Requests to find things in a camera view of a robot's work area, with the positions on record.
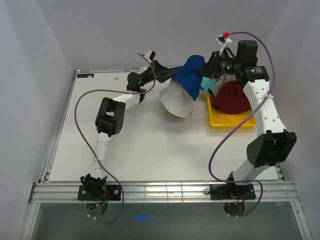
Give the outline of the white bucket hat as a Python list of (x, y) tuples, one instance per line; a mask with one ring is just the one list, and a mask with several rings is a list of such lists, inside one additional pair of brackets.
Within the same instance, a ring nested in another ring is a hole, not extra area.
[(168, 112), (177, 115), (191, 113), (196, 104), (196, 101), (191, 98), (183, 86), (172, 79), (167, 87), (159, 91), (159, 98)]

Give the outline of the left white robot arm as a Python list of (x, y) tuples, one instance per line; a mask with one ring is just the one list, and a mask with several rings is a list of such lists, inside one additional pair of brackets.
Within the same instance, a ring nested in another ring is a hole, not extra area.
[(96, 126), (96, 147), (89, 146), (93, 151), (95, 160), (86, 176), (80, 181), (95, 200), (100, 200), (106, 195), (106, 178), (108, 173), (102, 168), (102, 163), (107, 156), (107, 151), (117, 134), (123, 128), (125, 111), (140, 104), (146, 93), (143, 86), (156, 81), (164, 83), (174, 76), (177, 71), (161, 65), (157, 60), (148, 59), (149, 67), (142, 73), (131, 72), (127, 76), (127, 92), (114, 98), (105, 97), (102, 99), (95, 119)]

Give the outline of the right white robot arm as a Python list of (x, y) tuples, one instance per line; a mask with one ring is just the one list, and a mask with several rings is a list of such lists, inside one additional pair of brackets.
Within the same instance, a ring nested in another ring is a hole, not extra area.
[(295, 132), (288, 131), (274, 104), (274, 83), (264, 66), (258, 66), (258, 44), (255, 40), (240, 40), (236, 55), (228, 56), (223, 44), (212, 52), (208, 62), (197, 74), (203, 77), (233, 75), (248, 98), (256, 121), (257, 137), (246, 148), (246, 159), (224, 180), (226, 194), (237, 199), (257, 176), (270, 167), (284, 162), (297, 141)]

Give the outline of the blue bucket hat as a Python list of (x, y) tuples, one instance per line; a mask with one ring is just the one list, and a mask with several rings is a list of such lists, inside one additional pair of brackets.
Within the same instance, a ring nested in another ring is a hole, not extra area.
[(184, 65), (172, 67), (176, 74), (171, 78), (183, 86), (191, 98), (195, 101), (200, 94), (203, 77), (197, 72), (205, 66), (205, 58), (201, 55), (190, 56)]

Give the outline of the dark red bucket hat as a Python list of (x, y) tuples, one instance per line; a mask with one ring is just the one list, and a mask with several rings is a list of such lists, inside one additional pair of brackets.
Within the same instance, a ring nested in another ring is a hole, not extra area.
[(238, 81), (225, 83), (217, 96), (211, 101), (211, 106), (228, 115), (241, 114), (252, 109)]

